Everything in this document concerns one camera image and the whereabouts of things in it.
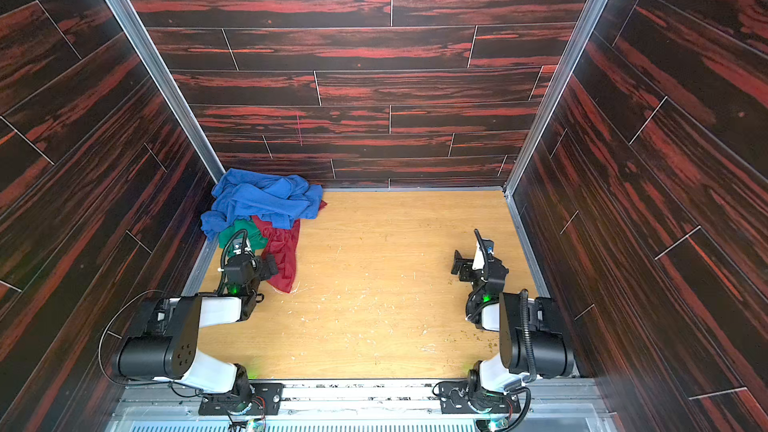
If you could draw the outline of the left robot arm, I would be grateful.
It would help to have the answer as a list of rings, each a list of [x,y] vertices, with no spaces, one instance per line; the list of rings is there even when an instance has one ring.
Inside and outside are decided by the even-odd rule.
[[[226,259],[220,272],[212,293],[142,302],[115,359],[121,377],[180,383],[207,395],[236,398],[243,405],[252,402],[245,367],[200,351],[199,331],[248,320],[264,298],[260,283],[276,275],[278,266],[270,255],[245,252]]]

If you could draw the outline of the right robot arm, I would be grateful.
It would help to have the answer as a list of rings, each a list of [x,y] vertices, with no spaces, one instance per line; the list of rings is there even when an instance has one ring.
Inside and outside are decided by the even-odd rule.
[[[532,299],[525,289],[506,292],[509,270],[484,246],[473,258],[455,252],[451,273],[472,286],[465,319],[478,329],[496,332],[499,339],[499,352],[477,362],[459,387],[459,396],[470,408],[490,411],[538,379],[573,373],[573,348],[552,299]]]

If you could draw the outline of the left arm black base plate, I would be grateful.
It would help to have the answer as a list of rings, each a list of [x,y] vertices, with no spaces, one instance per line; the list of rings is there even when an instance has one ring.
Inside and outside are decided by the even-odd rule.
[[[280,382],[250,382],[246,395],[234,392],[205,393],[198,408],[200,416],[275,416],[279,413],[285,385]]]

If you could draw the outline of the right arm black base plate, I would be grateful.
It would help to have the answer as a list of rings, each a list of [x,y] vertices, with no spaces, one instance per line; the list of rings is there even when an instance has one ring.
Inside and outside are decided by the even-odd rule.
[[[500,392],[489,392],[468,380],[440,381],[432,388],[444,415],[508,414],[522,411],[517,399]]]

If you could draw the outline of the green cloth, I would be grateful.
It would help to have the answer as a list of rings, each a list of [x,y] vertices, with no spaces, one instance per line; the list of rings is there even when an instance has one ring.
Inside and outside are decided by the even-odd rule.
[[[259,227],[252,220],[237,219],[232,225],[219,233],[219,247],[224,248],[233,236],[241,239],[241,231],[245,232],[247,242],[251,249],[261,250],[268,244],[268,239],[262,235]]]

